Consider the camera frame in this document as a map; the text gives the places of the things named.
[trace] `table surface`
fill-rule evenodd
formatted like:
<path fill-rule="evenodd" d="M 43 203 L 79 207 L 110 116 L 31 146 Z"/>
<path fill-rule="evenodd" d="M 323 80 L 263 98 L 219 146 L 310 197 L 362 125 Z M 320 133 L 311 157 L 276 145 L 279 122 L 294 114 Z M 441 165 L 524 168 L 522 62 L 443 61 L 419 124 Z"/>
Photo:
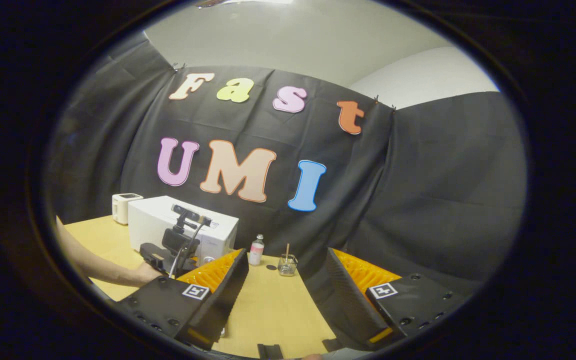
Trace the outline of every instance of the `table surface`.
<path fill-rule="evenodd" d="M 134 269 L 144 260 L 130 246 L 128 226 L 112 216 L 65 226 L 85 248 L 122 267 Z M 212 349 L 248 358 L 259 358 L 257 344 L 278 344 L 284 358 L 324 354 L 322 341 L 334 339 L 299 273 L 281 276 L 266 265 L 277 266 L 278 257 L 263 255 L 258 266 L 249 265 L 244 284 L 232 308 L 226 333 Z M 137 287 L 92 279 L 112 300 L 119 301 Z"/>

